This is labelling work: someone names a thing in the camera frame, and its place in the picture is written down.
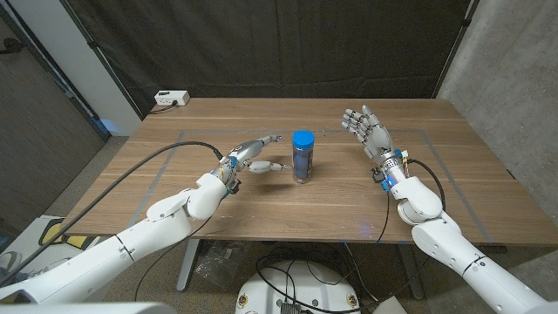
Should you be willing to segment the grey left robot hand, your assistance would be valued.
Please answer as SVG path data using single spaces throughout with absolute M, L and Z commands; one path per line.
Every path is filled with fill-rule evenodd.
M 244 168 L 255 174 L 263 174 L 269 171 L 291 171 L 292 166 L 290 165 L 268 160 L 253 161 L 265 146 L 280 139 L 280 135 L 268 135 L 239 144 L 220 160 L 220 165 L 213 171 L 214 175 L 223 183 L 229 184 Z

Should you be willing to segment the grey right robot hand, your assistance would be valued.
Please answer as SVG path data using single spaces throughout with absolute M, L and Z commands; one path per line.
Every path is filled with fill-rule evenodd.
M 389 132 L 367 105 L 362 105 L 362 112 L 346 109 L 342 127 L 364 145 L 364 152 L 377 164 L 382 163 L 383 154 L 394 150 Z

